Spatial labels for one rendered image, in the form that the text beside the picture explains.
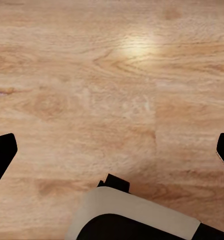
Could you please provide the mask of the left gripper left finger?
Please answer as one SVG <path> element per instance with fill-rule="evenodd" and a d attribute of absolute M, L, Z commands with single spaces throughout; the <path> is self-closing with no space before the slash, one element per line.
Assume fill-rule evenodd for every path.
<path fill-rule="evenodd" d="M 13 133 L 0 136 L 0 179 L 18 151 Z"/>

